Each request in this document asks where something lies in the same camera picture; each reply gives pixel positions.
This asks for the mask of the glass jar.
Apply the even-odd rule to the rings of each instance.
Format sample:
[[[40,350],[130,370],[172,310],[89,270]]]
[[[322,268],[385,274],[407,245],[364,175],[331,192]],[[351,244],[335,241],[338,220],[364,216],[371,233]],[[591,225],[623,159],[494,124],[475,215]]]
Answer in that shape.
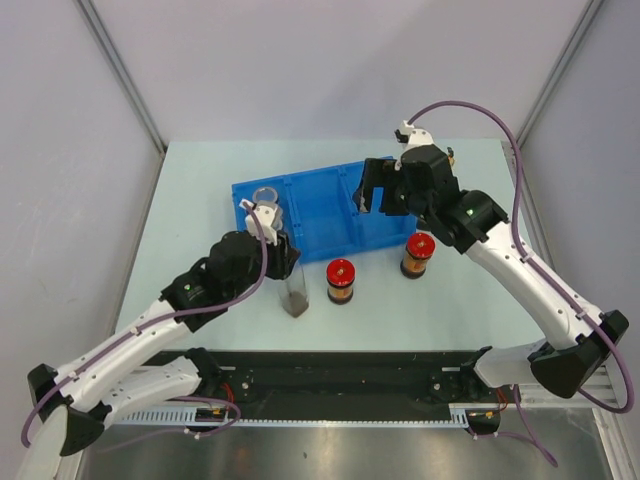
[[[254,204],[274,204],[279,202],[278,191],[271,186],[262,186],[257,188],[252,194],[252,201]]]
[[[276,205],[274,207],[274,219],[272,222],[272,228],[275,231],[281,231],[283,229],[283,226],[284,226],[283,215],[284,215],[283,209],[279,205]]]

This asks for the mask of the glass bottle brown powder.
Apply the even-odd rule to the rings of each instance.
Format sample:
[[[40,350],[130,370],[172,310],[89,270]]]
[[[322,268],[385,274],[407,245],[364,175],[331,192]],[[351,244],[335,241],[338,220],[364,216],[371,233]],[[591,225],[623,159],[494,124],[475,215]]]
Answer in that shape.
[[[279,299],[283,310],[299,318],[309,308],[309,298],[303,267],[297,263],[291,274],[279,284]]]

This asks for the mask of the red-lid jar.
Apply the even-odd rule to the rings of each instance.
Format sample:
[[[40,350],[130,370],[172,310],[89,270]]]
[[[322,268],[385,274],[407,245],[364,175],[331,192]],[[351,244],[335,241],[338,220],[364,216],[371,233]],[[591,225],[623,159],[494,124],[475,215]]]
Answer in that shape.
[[[332,260],[326,268],[327,296],[337,305],[348,303],[354,294],[356,269],[347,259]]]
[[[429,234],[424,232],[411,234],[405,244],[404,256],[400,263],[402,274],[409,279],[418,279],[423,276],[435,249],[436,242]]]

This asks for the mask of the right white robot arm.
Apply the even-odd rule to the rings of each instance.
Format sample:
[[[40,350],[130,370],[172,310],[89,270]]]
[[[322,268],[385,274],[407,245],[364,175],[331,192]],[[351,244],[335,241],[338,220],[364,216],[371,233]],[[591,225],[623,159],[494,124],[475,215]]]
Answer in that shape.
[[[507,213],[486,193],[463,190],[447,155],[435,145],[405,151],[399,160],[370,158],[353,194],[358,210],[413,215],[417,226],[489,272],[526,310],[541,341],[507,349],[485,348],[461,376],[463,393],[484,401],[497,387],[535,382],[569,399],[611,354],[629,326],[617,310],[602,312],[580,298],[519,237]]]

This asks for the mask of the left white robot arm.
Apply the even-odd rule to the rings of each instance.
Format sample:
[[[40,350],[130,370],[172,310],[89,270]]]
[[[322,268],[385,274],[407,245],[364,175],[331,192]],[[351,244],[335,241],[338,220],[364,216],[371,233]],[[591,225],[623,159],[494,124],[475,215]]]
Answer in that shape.
[[[60,450],[71,456],[94,443],[119,418],[178,397],[207,400],[224,375],[204,348],[191,348],[140,377],[133,372],[172,342],[223,315],[264,279],[287,279],[301,256],[284,232],[273,244],[247,231],[231,231],[206,257],[165,287],[130,326],[58,368],[40,364],[27,375],[35,416],[67,412]]]

